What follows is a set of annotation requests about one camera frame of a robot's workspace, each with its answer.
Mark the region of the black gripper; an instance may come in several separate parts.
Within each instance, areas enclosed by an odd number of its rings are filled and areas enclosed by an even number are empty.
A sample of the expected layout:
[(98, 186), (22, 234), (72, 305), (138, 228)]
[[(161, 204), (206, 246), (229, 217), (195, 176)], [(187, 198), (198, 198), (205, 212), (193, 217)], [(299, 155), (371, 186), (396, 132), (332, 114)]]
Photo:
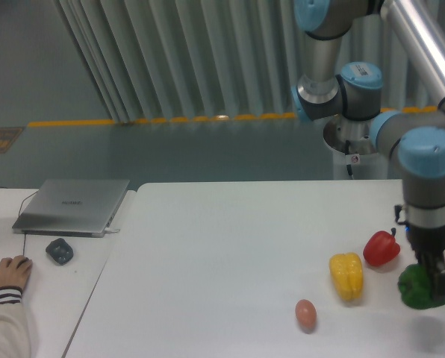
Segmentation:
[(429, 297), (445, 301), (445, 206), (419, 208), (409, 204), (394, 207), (395, 221), (405, 226), (407, 240), (426, 277)]

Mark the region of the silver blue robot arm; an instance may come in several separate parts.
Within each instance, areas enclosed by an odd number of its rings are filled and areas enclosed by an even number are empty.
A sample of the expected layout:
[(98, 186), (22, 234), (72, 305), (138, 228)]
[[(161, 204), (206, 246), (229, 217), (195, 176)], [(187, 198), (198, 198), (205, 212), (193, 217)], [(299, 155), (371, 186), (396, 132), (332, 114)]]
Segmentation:
[[(298, 26), (311, 39), (303, 76), (293, 87), (303, 121), (339, 115), (368, 124), (375, 150), (402, 176), (404, 202), (395, 208), (417, 259), (399, 277), (405, 305), (426, 309), (445, 304), (445, 36), (423, 1), (296, 1)], [(391, 26), (437, 102), (431, 113), (380, 110), (382, 75), (369, 63), (335, 62), (343, 36), (361, 17), (380, 15)]]

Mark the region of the striped beige sleeve forearm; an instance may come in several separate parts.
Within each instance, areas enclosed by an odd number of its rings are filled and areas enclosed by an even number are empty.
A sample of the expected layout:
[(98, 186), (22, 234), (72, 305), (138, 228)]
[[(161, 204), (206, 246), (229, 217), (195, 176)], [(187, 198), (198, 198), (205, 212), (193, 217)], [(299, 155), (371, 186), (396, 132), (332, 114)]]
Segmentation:
[(22, 289), (17, 286), (0, 288), (0, 357), (31, 357)]

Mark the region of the person's right hand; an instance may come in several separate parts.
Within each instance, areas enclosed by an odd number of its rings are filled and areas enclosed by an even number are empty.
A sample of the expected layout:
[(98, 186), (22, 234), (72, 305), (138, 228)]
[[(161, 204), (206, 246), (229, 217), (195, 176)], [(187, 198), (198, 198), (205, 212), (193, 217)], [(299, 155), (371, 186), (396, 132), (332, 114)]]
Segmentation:
[(17, 288), (23, 291), (31, 275), (31, 270), (19, 273), (17, 264), (27, 257), (19, 255), (14, 258), (5, 257), (0, 261), (0, 289), (5, 287)]

